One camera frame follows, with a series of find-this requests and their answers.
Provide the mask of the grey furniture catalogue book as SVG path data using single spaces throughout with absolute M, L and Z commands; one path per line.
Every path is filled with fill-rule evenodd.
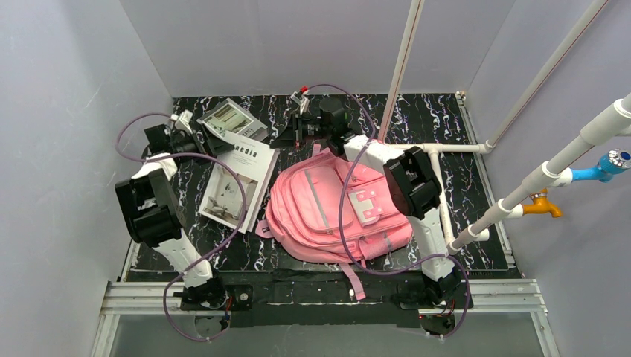
M 226 99 L 219 103 L 196 122 L 218 138 L 223 138 L 225 133 L 232 132 L 256 141 L 262 141 L 269 134 L 267 125 L 232 99 Z

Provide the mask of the white furniture catalogue book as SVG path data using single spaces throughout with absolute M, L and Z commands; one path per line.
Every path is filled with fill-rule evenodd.
M 217 156 L 227 167 L 213 166 L 199 213 L 234 228 L 244 210 L 245 219 L 239 232 L 245 234 L 256 223 L 280 150 L 232 132 L 224 137 L 234 149 Z

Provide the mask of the pink student backpack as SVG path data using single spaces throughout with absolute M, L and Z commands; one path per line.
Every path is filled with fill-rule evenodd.
M 403 248 L 413 230 L 382 173 L 323 149 L 279 173 L 255 233 L 275 239 L 297 260 L 338 265 L 362 300 L 353 260 L 363 266 Z

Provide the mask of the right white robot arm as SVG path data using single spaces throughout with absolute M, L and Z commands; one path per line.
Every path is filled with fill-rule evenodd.
M 319 140 L 320 152 L 276 178 L 259 235 L 276 239 L 297 260 L 338 264 L 358 299 L 365 293 L 353 268 L 415 241 L 427 295 L 446 300 L 460 281 L 439 223 L 442 187 L 428 155 L 369 138 L 331 97 L 317 115 L 291 115 L 271 145 Z

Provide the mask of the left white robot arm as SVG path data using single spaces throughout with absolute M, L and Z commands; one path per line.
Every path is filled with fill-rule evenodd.
M 141 169 L 115 185 L 129 235 L 134 242 L 160 253 L 182 274 L 185 300 L 217 303 L 225 296 L 223 282 L 184 232 L 185 215 L 170 180 L 184 159 L 183 153 L 192 152 L 196 159 L 202 154 L 216 158 L 234 146 L 205 132 L 188 132 L 167 124 L 147 128 L 144 134 L 148 145 Z

